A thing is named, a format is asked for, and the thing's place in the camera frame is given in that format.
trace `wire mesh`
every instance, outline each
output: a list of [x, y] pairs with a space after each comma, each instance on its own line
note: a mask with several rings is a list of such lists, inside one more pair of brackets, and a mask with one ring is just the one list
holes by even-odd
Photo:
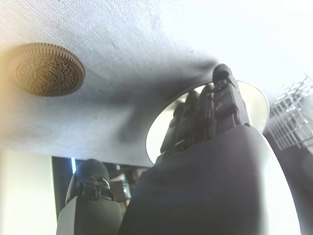
[[270, 107], [269, 132], [279, 149], [313, 145], [313, 80], [304, 75], [284, 86]]

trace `robotic hand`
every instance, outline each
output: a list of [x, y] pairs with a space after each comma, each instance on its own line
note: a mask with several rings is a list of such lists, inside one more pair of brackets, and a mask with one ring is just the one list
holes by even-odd
[[226, 65], [214, 69], [213, 84], [177, 106], [123, 220], [105, 174], [78, 177], [79, 166], [57, 235], [299, 235], [284, 173]]

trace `textured fabric surface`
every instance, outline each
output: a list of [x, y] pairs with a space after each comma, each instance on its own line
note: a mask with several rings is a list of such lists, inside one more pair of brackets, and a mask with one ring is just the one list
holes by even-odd
[[149, 165], [153, 120], [217, 61], [269, 97], [310, 72], [307, 9], [278, 0], [2, 0], [1, 53], [53, 43], [82, 60], [86, 80], [74, 94], [42, 98], [2, 73], [0, 148]]

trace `white wall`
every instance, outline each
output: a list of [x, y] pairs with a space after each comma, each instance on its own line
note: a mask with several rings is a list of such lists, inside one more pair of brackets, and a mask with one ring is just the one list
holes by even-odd
[[0, 151], [1, 235], [55, 235], [51, 156]]

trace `round plate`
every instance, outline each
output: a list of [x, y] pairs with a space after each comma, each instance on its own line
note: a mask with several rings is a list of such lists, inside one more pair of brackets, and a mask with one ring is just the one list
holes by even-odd
[[[250, 124], [259, 132], [263, 132], [269, 119], [268, 100], [264, 94], [256, 87], [245, 82], [238, 81], [240, 94], [245, 101], [249, 115]], [[201, 93], [205, 87], [199, 86], [195, 91]], [[173, 112], [178, 102], [185, 102], [188, 93], [183, 94], [171, 104], [169, 104], [155, 119], [147, 135], [146, 147], [147, 153], [154, 164], [160, 155], [160, 148], [163, 143], [168, 126], [173, 118]]]
[[9, 79], [20, 89], [39, 96], [62, 96], [78, 90], [85, 78], [79, 59], [65, 48], [31, 43], [9, 53]]

